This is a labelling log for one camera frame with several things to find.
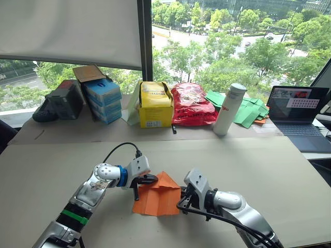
water bottle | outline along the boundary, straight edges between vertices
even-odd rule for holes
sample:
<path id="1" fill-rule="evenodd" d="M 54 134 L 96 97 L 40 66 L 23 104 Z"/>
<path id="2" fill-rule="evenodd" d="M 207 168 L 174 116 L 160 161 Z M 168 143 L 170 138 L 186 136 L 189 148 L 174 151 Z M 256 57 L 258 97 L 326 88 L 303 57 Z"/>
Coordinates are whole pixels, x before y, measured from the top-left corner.
<path id="1" fill-rule="evenodd" d="M 216 134 L 226 135 L 243 101 L 246 90 L 246 87 L 241 84 L 231 84 L 214 125 Z"/>

green stripe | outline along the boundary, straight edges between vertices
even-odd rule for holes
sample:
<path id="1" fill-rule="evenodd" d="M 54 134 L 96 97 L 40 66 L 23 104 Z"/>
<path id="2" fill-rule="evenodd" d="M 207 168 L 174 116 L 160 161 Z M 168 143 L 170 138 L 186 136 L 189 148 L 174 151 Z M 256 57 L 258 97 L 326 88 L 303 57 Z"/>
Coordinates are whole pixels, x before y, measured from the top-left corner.
<path id="1" fill-rule="evenodd" d="M 77 215 L 77 214 L 75 214 L 75 213 L 73 213 L 73 212 L 70 212 L 70 211 L 68 211 L 68 210 L 66 210 L 66 209 L 64 209 L 64 210 L 62 211 L 62 213 L 65 214 L 65 215 L 67 215 L 67 216 L 69 216 L 69 217 L 71 217 L 71 218 L 73 218 L 73 219 L 75 219 L 75 220 L 77 220 L 77 221 L 79 221 L 79 222 L 80 222 L 81 224 L 83 224 L 83 225 L 86 225 L 87 222 L 88 222 L 88 219 L 87 219 L 87 218 L 85 218 L 85 217 L 80 217 L 79 215 Z"/>

yellow box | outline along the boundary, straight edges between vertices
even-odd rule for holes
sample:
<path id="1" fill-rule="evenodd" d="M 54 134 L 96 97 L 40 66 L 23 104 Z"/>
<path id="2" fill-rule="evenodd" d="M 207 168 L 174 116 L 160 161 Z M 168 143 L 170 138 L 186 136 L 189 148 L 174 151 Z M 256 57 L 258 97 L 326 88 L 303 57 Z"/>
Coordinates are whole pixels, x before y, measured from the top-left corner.
<path id="1" fill-rule="evenodd" d="M 174 111 L 166 82 L 141 82 L 139 115 L 141 128 L 170 127 Z"/>

laptop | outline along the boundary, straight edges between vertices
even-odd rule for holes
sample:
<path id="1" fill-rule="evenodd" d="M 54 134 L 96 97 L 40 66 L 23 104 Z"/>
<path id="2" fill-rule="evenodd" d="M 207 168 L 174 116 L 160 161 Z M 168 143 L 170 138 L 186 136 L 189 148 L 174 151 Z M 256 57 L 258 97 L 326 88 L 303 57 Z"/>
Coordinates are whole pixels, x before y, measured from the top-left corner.
<path id="1" fill-rule="evenodd" d="M 328 88 L 274 86 L 267 106 L 278 129 L 301 152 L 331 153 L 331 143 L 312 124 Z"/>

desk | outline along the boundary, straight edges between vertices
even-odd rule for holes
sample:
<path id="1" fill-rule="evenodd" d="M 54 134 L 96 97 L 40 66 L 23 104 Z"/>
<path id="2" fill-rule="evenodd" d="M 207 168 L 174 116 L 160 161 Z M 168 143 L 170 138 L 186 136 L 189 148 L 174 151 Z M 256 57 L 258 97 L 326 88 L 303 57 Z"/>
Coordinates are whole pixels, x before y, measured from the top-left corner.
<path id="1" fill-rule="evenodd" d="M 0 156 L 0 240 L 31 247 L 94 165 L 118 143 L 10 145 Z M 213 187 L 240 192 L 268 220 L 285 247 L 331 241 L 331 191 L 287 137 L 137 142 L 152 173 L 179 185 L 193 167 Z M 109 163 L 134 156 L 124 146 Z M 131 212 L 133 192 L 109 189 L 82 236 L 86 247 L 245 247 L 234 227 L 198 215 Z"/>
<path id="2" fill-rule="evenodd" d="M 129 95 L 124 95 L 122 106 L 126 106 Z M 238 137 L 268 137 L 283 136 L 277 127 L 267 120 L 267 125 L 246 129 L 232 123 L 224 138 Z M 101 121 L 92 121 L 87 106 L 84 106 L 77 120 L 57 120 L 54 122 L 38 123 L 28 120 L 9 144 L 63 144 L 81 142 L 124 142 L 124 141 L 159 141 L 159 140 L 201 140 L 218 139 L 212 131 L 212 126 L 177 127 L 177 134 L 171 128 L 140 128 L 140 125 L 129 126 L 119 119 L 108 125 Z"/>

